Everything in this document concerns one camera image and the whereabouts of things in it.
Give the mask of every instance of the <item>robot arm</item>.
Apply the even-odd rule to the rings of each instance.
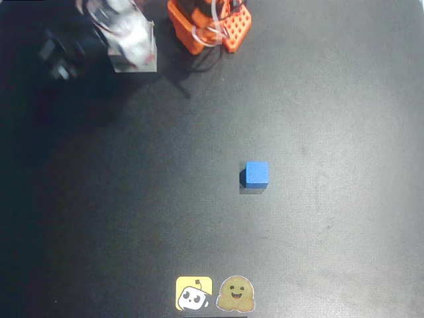
[[[46,30],[40,57],[54,78],[78,78],[104,57],[116,72],[156,72],[154,25],[133,1],[76,0],[76,7],[80,21]]]

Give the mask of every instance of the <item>orange robot part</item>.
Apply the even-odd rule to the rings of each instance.
[[[228,7],[226,7],[225,16],[228,15],[228,12]],[[240,12],[224,20],[224,27],[227,28],[230,36],[230,38],[224,38],[223,40],[228,52],[234,53],[239,49],[251,25],[252,16],[245,5],[241,6]]]
[[[176,35],[178,39],[184,44],[184,46],[189,50],[193,55],[198,55],[205,48],[205,46],[194,39],[192,35],[193,24],[188,20],[187,13],[183,14],[179,8],[177,0],[168,1],[168,12],[174,28],[176,30]],[[220,14],[221,17],[226,17],[229,14],[229,2],[225,0],[223,3],[223,10]],[[213,19],[208,18],[202,12],[199,12],[197,9],[193,10],[191,13],[190,19],[195,21],[194,23],[198,24],[196,34],[200,40],[213,44],[216,41],[216,34],[207,30],[205,27],[211,26],[214,27]],[[223,39],[223,44],[227,47],[227,50],[230,53],[234,53],[240,47],[242,41],[247,35],[247,32],[250,29],[252,24],[252,16],[248,12],[246,6],[240,6],[240,11],[231,15],[227,19],[221,21],[221,26],[226,28],[229,34],[229,38]]]

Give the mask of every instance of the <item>yellow square icon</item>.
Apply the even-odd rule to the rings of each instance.
[[[207,276],[181,276],[176,283],[175,306],[178,310],[199,310],[209,305],[213,293],[212,279]]]

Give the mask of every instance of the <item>black table surface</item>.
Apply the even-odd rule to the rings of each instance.
[[[0,5],[2,317],[237,316],[175,306],[179,276],[232,275],[248,317],[424,317],[422,7],[248,8],[236,54],[193,58],[145,1],[158,73],[62,85],[36,51],[76,11]]]

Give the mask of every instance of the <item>white cable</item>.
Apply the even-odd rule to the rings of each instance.
[[[222,33],[221,24],[219,23],[218,13],[217,13],[217,0],[212,0],[212,19],[215,21],[215,28],[219,33]],[[216,36],[215,45],[220,45],[223,42],[223,37]]]
[[[217,0],[212,0],[212,2],[211,2],[211,12],[212,12],[213,22],[215,22],[215,27],[217,29],[216,30],[213,30],[212,28],[209,28],[209,27],[207,27],[207,29],[209,31],[211,31],[211,32],[214,32],[216,34],[215,43],[214,44],[206,43],[202,39],[200,39],[200,37],[198,37],[198,35],[196,34],[196,30],[197,30],[197,27],[196,26],[193,25],[193,27],[191,28],[191,35],[193,36],[193,38],[196,41],[198,41],[198,43],[200,43],[200,44],[202,44],[202,45],[204,45],[204,46],[206,46],[208,48],[213,48],[213,47],[215,47],[217,45],[221,45],[222,42],[223,42],[223,35],[222,35],[223,34],[223,31],[221,29],[221,24],[219,22],[218,13],[217,13]]]
[[[209,44],[206,43],[204,41],[202,41],[202,39],[200,39],[200,37],[198,37],[198,35],[196,34],[196,27],[193,25],[193,27],[191,28],[191,35],[193,36],[193,38],[198,41],[198,43],[207,46],[208,48],[213,48],[214,46],[216,46],[216,44]]]

